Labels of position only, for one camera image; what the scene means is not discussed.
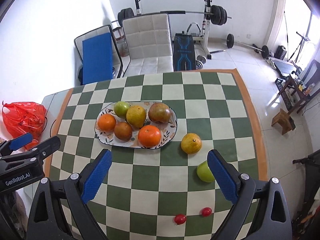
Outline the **small orange mandarin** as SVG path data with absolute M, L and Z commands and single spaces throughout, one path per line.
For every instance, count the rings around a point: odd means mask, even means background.
M 98 119 L 98 127 L 104 132 L 113 131 L 116 123 L 117 121 L 112 114 L 103 114 Z

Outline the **dark orange tangerine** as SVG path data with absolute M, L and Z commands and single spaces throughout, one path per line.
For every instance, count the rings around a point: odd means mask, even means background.
M 127 122 L 118 122 L 114 127 L 114 135 L 123 141 L 129 141 L 132 137 L 132 127 Z

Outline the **green apple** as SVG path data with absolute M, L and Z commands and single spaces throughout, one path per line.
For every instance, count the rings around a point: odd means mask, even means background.
M 196 173 L 199 179 L 205 183 L 212 183 L 215 180 L 207 161 L 204 161 L 197 166 Z
M 126 118 L 126 114 L 127 111 L 130 109 L 130 104 L 124 101 L 118 101 L 115 105 L 114 105 L 114 112 L 115 114 L 122 118 L 125 119 Z

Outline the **large yellow orange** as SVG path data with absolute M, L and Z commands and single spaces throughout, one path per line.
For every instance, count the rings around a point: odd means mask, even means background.
M 181 149 L 186 154 L 195 154 L 202 148 L 202 140 L 195 133 L 187 133 L 181 141 Z

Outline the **yellow lemon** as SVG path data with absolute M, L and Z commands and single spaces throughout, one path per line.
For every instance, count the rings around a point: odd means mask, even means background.
M 146 120 L 146 111 L 142 106 L 133 105 L 127 111 L 126 120 L 135 128 L 142 128 Z

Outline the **bright orange mandarin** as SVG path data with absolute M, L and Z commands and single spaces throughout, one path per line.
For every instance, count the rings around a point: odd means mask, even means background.
M 160 130 L 153 125 L 143 126 L 138 132 L 139 143 L 147 148 L 157 146 L 161 140 Z

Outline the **red-brown apple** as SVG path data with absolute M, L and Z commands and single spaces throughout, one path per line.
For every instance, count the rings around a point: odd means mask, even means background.
M 171 111 L 168 105 L 156 102 L 150 107 L 148 116 L 152 122 L 166 124 L 170 120 Z

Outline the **red plastic bag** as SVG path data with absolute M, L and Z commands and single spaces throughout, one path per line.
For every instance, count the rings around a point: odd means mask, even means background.
M 13 138 L 30 133 L 32 141 L 25 146 L 31 150 L 39 143 L 46 125 L 46 108 L 35 102 L 3 103 L 2 117 L 7 131 Z

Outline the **red cherry tomato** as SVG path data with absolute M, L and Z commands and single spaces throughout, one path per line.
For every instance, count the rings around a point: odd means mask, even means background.
M 182 225 L 186 222 L 187 220 L 187 217 L 186 215 L 184 214 L 178 214 L 174 217 L 174 222 L 177 224 L 177 225 Z
M 212 209 L 210 207 L 204 207 L 202 210 L 201 210 L 201 215 L 203 217 L 208 217 L 212 214 Z

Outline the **small wooden stool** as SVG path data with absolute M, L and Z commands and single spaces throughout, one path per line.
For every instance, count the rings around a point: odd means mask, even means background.
M 282 108 L 272 118 L 271 126 L 273 127 L 276 124 L 282 127 L 282 131 L 281 131 L 282 135 L 285 135 L 289 131 L 294 131 L 296 128 L 294 120 Z

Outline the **green checkered tablecloth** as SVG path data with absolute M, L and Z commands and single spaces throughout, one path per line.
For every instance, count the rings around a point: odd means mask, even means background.
M 157 150 L 101 143 L 95 121 L 117 101 L 166 103 L 177 116 L 176 135 Z M 124 77 L 55 93 L 44 104 L 47 131 L 61 140 L 46 168 L 50 179 L 80 172 L 102 149 L 112 152 L 112 166 L 88 204 L 109 239 L 210 239 L 232 205 L 217 183 L 197 176 L 212 149 L 239 172 L 267 179 L 259 120 L 237 70 Z M 199 152 L 182 151 L 187 133 L 201 138 Z M 204 207 L 212 209 L 210 216 L 201 215 Z M 174 222 L 178 214 L 187 217 L 182 225 Z

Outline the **floral ceramic plate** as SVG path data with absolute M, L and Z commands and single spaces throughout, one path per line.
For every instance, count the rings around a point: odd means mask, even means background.
M 177 132 L 175 111 L 161 102 L 113 102 L 104 107 L 95 122 L 98 140 L 124 148 L 160 149 Z

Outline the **dark wooden side table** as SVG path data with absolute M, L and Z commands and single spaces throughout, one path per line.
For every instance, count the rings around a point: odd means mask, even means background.
M 288 115 L 294 111 L 299 113 L 307 104 L 319 94 L 319 62 L 312 60 L 311 63 L 304 69 L 300 67 L 293 70 L 284 79 L 285 83 L 278 92 L 279 96 L 287 96 L 287 99 L 297 101 L 287 106 Z

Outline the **white padded chair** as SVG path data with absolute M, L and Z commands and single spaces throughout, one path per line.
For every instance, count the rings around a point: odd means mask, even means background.
M 130 57 L 125 77 L 174 71 L 167 13 L 144 14 L 124 19 L 123 31 Z

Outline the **floor barbell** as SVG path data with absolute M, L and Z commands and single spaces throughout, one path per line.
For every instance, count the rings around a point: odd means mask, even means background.
M 263 59 L 268 59 L 270 57 L 270 50 L 268 48 L 268 46 L 264 45 L 261 48 L 257 47 L 256 45 L 248 45 L 245 44 L 243 42 L 238 42 L 234 39 L 234 35 L 233 34 L 228 34 L 227 38 L 226 38 L 226 46 L 228 49 L 231 49 L 234 47 L 235 44 L 239 44 L 241 46 L 245 46 L 247 48 L 251 48 L 254 51 L 258 51 L 261 53 L 261 56 Z

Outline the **black blue weight bench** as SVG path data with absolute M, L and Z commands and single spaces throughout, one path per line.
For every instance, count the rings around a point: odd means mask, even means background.
M 189 71 L 196 69 L 194 41 L 191 35 L 176 34 L 173 51 L 174 71 Z

